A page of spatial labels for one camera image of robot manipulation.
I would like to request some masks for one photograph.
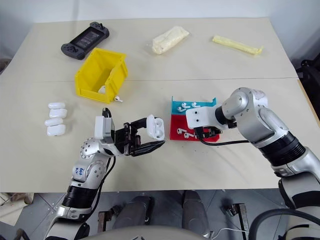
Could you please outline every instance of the white cable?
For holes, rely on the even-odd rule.
[[[212,236],[211,240],[216,239],[216,238],[219,236],[219,234],[220,234],[220,232],[221,232],[222,230],[230,230],[230,231],[235,231],[235,232],[248,233],[248,231],[239,230],[239,229],[232,229],[232,228],[225,227],[225,228],[221,228],[215,236]]]

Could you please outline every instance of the white wall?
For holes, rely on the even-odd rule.
[[[320,52],[320,0],[0,0],[0,57],[15,54],[32,23],[203,17],[269,17],[296,66]]]

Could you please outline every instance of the white table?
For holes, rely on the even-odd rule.
[[[72,29],[71,26],[75,26],[76,33],[79,33],[89,22],[35,24],[0,78],[1,192],[66,191],[80,146],[93,135],[95,116],[101,114],[103,107],[110,108],[117,129],[122,128],[125,122],[149,114],[162,117],[169,138],[171,96],[177,101],[210,101],[217,97],[221,102],[238,87],[265,91],[269,107],[292,129],[303,145],[320,156],[317,144],[320,129],[316,118],[267,19],[137,19],[102,22],[110,26],[111,35],[99,47],[124,52],[128,56],[129,77],[119,92],[124,103],[106,105],[75,94],[73,77],[83,61],[64,56],[60,52],[60,45],[72,38],[70,34],[65,36],[68,29]],[[247,35],[251,31],[252,42],[249,43],[259,45],[257,39],[260,40],[260,37],[254,38],[253,30],[259,30],[259,34],[263,33],[265,38],[269,38],[266,44],[263,42],[266,55],[262,53],[258,58],[247,56],[211,42],[209,44],[209,38],[203,44],[208,43],[206,49],[212,46],[212,54],[197,47],[204,36],[212,34],[209,33],[209,26],[215,31],[224,31],[218,33],[222,36],[236,39],[233,31],[239,30],[240,22],[248,26],[243,30],[247,30]],[[146,54],[138,48],[140,43],[173,25],[185,27],[192,36],[165,56]],[[227,27],[233,28],[233,31],[227,31]],[[60,35],[49,39],[47,33],[58,29],[61,29]],[[34,41],[39,45],[32,49]],[[186,63],[188,67],[183,68],[184,54],[187,53],[193,58]],[[201,58],[206,59],[206,66],[197,61]],[[228,59],[231,64],[220,62],[224,70],[210,68],[222,58]],[[254,67],[246,68],[249,62]],[[47,104],[54,101],[67,104],[67,133],[48,137],[44,120],[49,113]],[[143,142],[151,141],[146,134],[141,136]],[[238,130],[231,129],[224,131],[220,139],[231,141],[243,137]],[[161,148],[151,154],[119,157],[103,190],[276,188],[277,182],[278,178],[274,176],[269,162],[248,143],[210,147],[198,142],[167,139]]]

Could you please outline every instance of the game controller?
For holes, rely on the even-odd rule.
[[[61,46],[61,51],[68,57],[82,60],[103,39],[109,37],[108,28],[96,21],[91,22],[90,26],[80,33],[69,43]]]

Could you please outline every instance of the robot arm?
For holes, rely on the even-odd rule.
[[[141,144],[141,137],[137,135],[141,128],[146,128],[147,134],[157,141]],[[95,119],[94,137],[88,138],[80,148],[79,160],[72,169],[67,193],[45,239],[73,240],[88,236],[90,227],[86,220],[95,210],[102,185],[114,167],[116,157],[151,153],[165,143],[164,138],[164,122],[161,118],[150,115],[131,123],[126,122],[122,129],[115,130],[111,113],[104,108],[102,116]],[[92,208],[96,195],[96,205]]]
[[[208,137],[204,134],[204,127],[214,129],[214,134],[237,127],[239,132],[260,150],[271,163],[274,173],[281,178],[279,189],[286,205],[320,217],[320,161],[309,148],[302,146],[281,119],[268,109],[264,92],[241,87],[222,105],[192,108],[185,114],[188,127],[194,129],[202,142]],[[319,236],[318,225],[299,217],[291,217],[284,239]]]

